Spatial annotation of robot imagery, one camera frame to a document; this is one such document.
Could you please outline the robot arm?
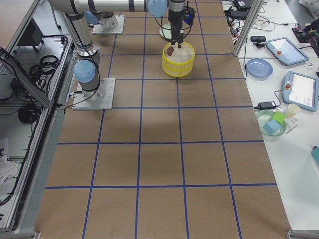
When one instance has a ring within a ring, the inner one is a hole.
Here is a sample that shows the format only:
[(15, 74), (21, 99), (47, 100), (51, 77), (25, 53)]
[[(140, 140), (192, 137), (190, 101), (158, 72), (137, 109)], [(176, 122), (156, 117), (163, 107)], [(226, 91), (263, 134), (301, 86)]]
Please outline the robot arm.
[(101, 87), (99, 75), (100, 52), (93, 44), (85, 13), (96, 19), (102, 20), (106, 17), (113, 17), (115, 11), (120, 12), (149, 12), (153, 17), (162, 17), (168, 11), (168, 20), (172, 33), (172, 43), (183, 43), (183, 35), (180, 32), (186, 14), (186, 5), (183, 0), (50, 0), (50, 5), (61, 12), (65, 24), (75, 44), (79, 62), (75, 64), (76, 69), (88, 71), (85, 66), (91, 66), (94, 73), (85, 82), (76, 76), (82, 87), (84, 99), (99, 99), (105, 95)]
[(103, 29), (113, 29), (118, 25), (118, 21), (112, 11), (90, 12), (84, 11), (87, 22), (91, 25), (100, 24)]

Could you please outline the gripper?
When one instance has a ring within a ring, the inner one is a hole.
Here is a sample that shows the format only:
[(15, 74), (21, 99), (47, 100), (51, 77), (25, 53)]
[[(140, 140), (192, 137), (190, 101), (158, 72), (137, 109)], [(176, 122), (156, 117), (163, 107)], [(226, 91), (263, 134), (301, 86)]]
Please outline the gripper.
[(182, 22), (184, 17), (185, 10), (175, 12), (173, 10), (168, 10), (168, 20), (170, 22), (170, 31), (171, 31), (171, 45), (177, 43), (178, 49), (182, 47), (183, 43), (183, 34), (181, 33)]

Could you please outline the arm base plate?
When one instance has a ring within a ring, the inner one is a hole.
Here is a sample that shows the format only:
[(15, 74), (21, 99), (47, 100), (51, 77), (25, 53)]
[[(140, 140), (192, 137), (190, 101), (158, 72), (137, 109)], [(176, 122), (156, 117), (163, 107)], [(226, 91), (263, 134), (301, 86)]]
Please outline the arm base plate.
[(123, 15), (113, 15), (103, 18), (93, 27), (94, 35), (113, 35), (122, 34), (124, 29), (125, 17)]
[(95, 94), (94, 92), (82, 91), (78, 83), (77, 91), (73, 101), (72, 109), (74, 110), (111, 110), (114, 98), (116, 79), (102, 78), (100, 86)]

